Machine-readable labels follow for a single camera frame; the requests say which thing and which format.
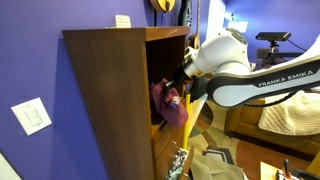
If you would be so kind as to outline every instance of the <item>purple wall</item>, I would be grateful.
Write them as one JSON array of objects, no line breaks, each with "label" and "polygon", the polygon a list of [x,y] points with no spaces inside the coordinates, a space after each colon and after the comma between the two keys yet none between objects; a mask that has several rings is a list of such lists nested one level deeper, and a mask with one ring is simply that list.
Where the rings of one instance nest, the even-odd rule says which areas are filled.
[{"label": "purple wall", "polygon": [[[158,25],[177,25],[180,5]],[[115,26],[115,14],[154,24],[149,0],[0,1],[0,152],[24,180],[108,179],[61,30]],[[36,97],[52,125],[28,137],[10,107]]]},{"label": "purple wall", "polygon": [[[234,13],[236,20],[248,21],[248,55],[255,61],[257,48],[268,48],[268,41],[258,41],[259,32],[290,32],[289,40],[308,49],[320,34],[319,0],[228,0],[227,12]],[[279,42],[282,52],[303,52],[288,41]]]}]

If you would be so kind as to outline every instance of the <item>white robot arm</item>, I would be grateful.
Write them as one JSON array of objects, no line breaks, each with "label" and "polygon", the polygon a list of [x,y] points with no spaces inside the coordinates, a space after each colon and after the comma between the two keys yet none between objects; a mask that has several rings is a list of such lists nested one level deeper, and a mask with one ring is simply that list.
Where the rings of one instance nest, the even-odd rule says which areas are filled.
[{"label": "white robot arm", "polygon": [[199,49],[188,47],[182,66],[166,86],[173,87],[185,80],[212,73],[206,93],[223,107],[320,86],[320,35],[301,56],[255,72],[251,72],[247,46],[240,32],[225,28]]}]

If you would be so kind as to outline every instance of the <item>wooden bookcase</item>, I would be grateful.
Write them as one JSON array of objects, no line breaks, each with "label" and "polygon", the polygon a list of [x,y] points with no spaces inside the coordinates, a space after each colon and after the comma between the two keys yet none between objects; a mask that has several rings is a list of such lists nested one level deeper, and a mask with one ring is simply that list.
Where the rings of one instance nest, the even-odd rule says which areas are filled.
[{"label": "wooden bookcase", "polygon": [[153,110],[149,85],[172,77],[189,30],[62,31],[109,179],[164,179],[183,128],[170,126]]}]

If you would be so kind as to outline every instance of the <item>wall plate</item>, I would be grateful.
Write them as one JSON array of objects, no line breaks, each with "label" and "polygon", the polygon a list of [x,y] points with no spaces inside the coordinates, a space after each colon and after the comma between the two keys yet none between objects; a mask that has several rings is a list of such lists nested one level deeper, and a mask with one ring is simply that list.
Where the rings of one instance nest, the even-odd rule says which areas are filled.
[{"label": "wall plate", "polygon": [[52,123],[40,98],[13,106],[11,110],[28,136]]}]

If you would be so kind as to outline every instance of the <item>pink cloth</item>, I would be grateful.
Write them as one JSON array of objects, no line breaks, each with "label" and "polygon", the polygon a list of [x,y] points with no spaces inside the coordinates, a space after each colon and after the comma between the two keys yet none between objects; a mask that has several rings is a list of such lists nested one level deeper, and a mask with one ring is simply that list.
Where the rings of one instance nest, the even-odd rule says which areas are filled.
[{"label": "pink cloth", "polygon": [[167,80],[163,79],[160,83],[150,86],[156,110],[172,126],[183,126],[188,119],[188,113],[184,106],[176,101],[175,97],[179,98],[177,90],[165,89],[166,82]]}]

